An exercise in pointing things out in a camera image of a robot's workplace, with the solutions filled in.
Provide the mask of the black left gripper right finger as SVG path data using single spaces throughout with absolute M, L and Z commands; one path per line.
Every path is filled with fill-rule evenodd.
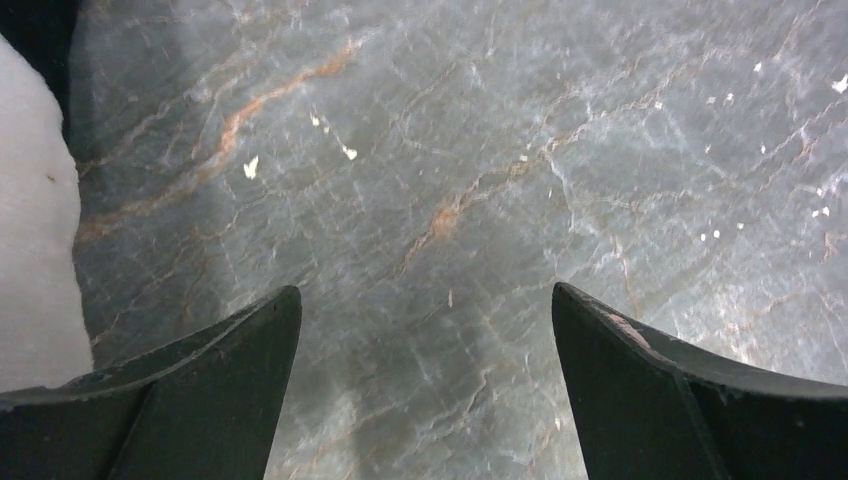
M 847 390 L 743 364 L 564 282 L 559 361 L 592 479 L 843 479 Z

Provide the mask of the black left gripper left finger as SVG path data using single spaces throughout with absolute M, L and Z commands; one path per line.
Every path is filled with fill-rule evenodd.
M 1 397 L 5 479 L 259 479 L 295 357 L 286 286 L 229 318 L 55 389 Z

